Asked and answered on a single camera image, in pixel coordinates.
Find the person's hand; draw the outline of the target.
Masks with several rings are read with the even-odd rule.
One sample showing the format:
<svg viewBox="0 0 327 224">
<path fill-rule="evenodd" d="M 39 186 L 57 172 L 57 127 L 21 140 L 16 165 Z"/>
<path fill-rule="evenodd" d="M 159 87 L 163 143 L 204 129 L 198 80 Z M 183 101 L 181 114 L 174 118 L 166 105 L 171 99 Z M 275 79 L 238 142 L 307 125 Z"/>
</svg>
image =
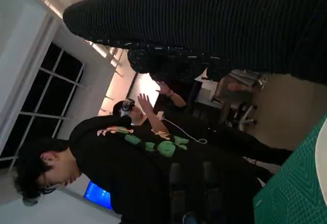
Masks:
<svg viewBox="0 0 327 224">
<path fill-rule="evenodd" d="M 174 91 L 171 90 L 164 82 L 156 82 L 156 84 L 159 86 L 159 89 L 156 90 L 159 94 L 165 95 L 168 98 L 174 94 Z"/>
<path fill-rule="evenodd" d="M 153 114 L 153 106 L 150 103 L 150 99 L 146 94 L 139 94 L 138 96 L 138 102 L 143 110 L 143 112 L 146 115 L 152 115 Z"/>
</svg>

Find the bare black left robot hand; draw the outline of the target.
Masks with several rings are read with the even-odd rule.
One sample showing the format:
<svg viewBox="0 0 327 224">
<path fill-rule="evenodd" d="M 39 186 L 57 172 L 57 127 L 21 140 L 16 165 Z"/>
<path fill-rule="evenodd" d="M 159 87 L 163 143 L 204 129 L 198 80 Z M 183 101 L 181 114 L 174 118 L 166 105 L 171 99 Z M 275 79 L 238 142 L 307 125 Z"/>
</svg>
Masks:
<svg viewBox="0 0 327 224">
<path fill-rule="evenodd" d="M 205 214 L 188 210 L 186 181 L 179 163 L 173 163 L 169 174 L 170 223 L 228 223 L 223 207 L 222 191 L 212 162 L 203 165 L 203 206 Z"/>
</svg>

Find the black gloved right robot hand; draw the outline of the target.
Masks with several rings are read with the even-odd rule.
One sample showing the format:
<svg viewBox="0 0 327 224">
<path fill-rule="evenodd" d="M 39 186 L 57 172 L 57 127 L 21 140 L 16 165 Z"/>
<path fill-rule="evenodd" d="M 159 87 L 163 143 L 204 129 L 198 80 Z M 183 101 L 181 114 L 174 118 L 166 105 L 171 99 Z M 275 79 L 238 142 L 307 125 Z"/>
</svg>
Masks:
<svg viewBox="0 0 327 224">
<path fill-rule="evenodd" d="M 75 35 L 126 49 L 155 81 L 219 81 L 234 70 L 326 84 L 326 0 L 82 0 Z"/>
</svg>

